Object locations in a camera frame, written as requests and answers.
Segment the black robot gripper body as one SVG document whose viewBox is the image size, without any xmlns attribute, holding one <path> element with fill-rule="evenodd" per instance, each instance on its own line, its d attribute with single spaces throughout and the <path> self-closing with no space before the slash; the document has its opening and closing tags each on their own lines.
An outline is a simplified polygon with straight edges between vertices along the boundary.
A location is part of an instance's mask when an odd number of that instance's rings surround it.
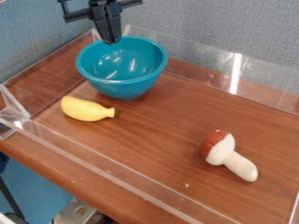
<svg viewBox="0 0 299 224">
<path fill-rule="evenodd" d="M 83 18 L 99 21 L 102 18 L 118 17 L 125 8 L 138 6 L 143 3 L 143 0 L 89 0 L 87 8 L 70 11 L 69 1 L 71 0 L 58 0 L 67 23 L 82 20 Z"/>
</svg>

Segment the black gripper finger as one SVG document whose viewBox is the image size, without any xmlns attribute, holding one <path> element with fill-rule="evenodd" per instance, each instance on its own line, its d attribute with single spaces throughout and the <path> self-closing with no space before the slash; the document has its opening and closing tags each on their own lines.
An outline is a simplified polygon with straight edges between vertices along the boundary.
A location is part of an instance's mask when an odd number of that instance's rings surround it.
<svg viewBox="0 0 299 224">
<path fill-rule="evenodd" d="M 122 39 L 121 13 L 123 12 L 122 4 L 118 1 L 107 2 L 110 43 L 117 43 Z"/>
<path fill-rule="evenodd" d="M 110 6 L 106 3 L 91 3 L 91 16 L 98 29 L 98 33 L 107 44 L 114 43 L 111 22 L 110 22 Z"/>
</svg>

